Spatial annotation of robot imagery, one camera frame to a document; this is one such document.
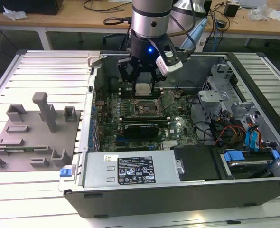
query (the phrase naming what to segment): power supply label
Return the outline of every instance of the power supply label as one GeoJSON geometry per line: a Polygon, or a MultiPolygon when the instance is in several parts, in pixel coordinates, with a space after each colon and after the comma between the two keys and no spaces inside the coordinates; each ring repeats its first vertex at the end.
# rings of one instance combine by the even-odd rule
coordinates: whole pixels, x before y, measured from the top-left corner
{"type": "Polygon", "coordinates": [[[153,158],[118,158],[118,183],[120,185],[156,183],[153,158]]]}

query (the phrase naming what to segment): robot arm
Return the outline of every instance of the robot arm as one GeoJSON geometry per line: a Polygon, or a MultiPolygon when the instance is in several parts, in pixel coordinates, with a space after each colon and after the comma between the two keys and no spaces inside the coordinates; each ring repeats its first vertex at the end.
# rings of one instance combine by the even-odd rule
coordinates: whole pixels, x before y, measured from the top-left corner
{"type": "MultiPolygon", "coordinates": [[[[172,6],[173,0],[132,2],[131,54],[128,59],[119,61],[118,69],[123,80],[133,84],[133,92],[140,73],[151,73],[153,91],[156,82],[164,81],[170,73],[183,66],[181,56],[167,35],[172,6]],[[127,64],[132,66],[130,74],[126,71],[127,64]]],[[[185,33],[186,31],[182,31],[175,35],[185,33]]]]}

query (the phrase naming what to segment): desk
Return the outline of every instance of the desk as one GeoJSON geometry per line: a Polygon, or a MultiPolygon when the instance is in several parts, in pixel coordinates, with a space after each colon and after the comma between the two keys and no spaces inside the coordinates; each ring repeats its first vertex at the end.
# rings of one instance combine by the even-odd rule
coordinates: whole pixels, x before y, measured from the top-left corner
{"type": "MultiPolygon", "coordinates": [[[[213,0],[214,5],[223,0],[213,0]]],[[[55,16],[28,14],[28,19],[12,21],[0,14],[0,29],[5,30],[30,30],[36,31],[42,42],[44,50],[52,50],[52,46],[46,35],[47,31],[61,32],[99,32],[99,33],[126,33],[128,25],[106,26],[103,20],[107,17],[127,17],[132,15],[131,5],[123,6],[125,11],[116,13],[92,12],[83,7],[84,0],[64,0],[63,6],[55,16]]],[[[279,10],[280,0],[268,0],[269,6],[279,10]]],[[[106,9],[120,5],[120,3],[97,1],[93,4],[96,9],[106,9]]],[[[249,9],[238,10],[236,17],[230,18],[230,28],[223,34],[229,38],[259,38],[280,39],[280,22],[269,19],[268,21],[252,22],[248,18],[249,9]]],[[[226,20],[219,13],[218,19],[226,20]]],[[[209,36],[212,30],[212,20],[209,17],[205,31],[201,39],[209,36]]]]}
{"type": "MultiPolygon", "coordinates": [[[[44,50],[52,50],[46,32],[98,32],[98,33],[126,33],[127,24],[106,26],[105,18],[124,18],[132,15],[131,4],[123,6],[125,11],[115,13],[98,13],[83,7],[84,0],[64,0],[57,15],[27,14],[28,18],[12,21],[0,13],[0,29],[36,31],[39,34],[44,50]]],[[[121,3],[102,0],[94,2],[95,9],[107,9],[121,3]]]]}

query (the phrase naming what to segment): motherboard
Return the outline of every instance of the motherboard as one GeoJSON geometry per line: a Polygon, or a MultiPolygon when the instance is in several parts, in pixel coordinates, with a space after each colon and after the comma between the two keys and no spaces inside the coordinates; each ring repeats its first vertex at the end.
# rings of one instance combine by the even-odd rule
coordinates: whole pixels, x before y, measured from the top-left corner
{"type": "Polygon", "coordinates": [[[169,150],[198,144],[188,116],[191,95],[160,89],[136,96],[129,88],[95,96],[100,152],[169,150]]]}

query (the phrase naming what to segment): computer case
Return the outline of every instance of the computer case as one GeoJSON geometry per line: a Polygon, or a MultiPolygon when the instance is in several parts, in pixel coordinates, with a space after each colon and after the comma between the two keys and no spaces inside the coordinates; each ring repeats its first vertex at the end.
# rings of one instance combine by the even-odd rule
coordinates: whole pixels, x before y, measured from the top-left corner
{"type": "Polygon", "coordinates": [[[62,3],[63,0],[0,0],[0,13],[4,12],[5,6],[13,11],[56,15],[62,3]]]}

